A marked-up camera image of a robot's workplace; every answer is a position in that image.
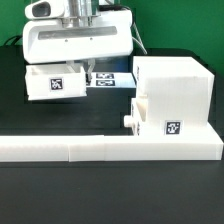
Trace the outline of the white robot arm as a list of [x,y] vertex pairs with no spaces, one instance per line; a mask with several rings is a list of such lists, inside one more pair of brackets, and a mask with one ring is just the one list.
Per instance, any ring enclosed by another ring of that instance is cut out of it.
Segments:
[[133,51],[130,10],[99,0],[37,0],[25,7],[23,54],[30,64],[95,60]]

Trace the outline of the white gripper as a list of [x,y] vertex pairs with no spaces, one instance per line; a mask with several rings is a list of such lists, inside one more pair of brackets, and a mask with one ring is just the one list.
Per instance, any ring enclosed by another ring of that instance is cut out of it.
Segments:
[[90,27],[64,28],[60,19],[28,22],[23,30],[23,54],[29,64],[87,60],[86,83],[95,67],[93,58],[130,55],[133,50],[132,14],[106,11]]

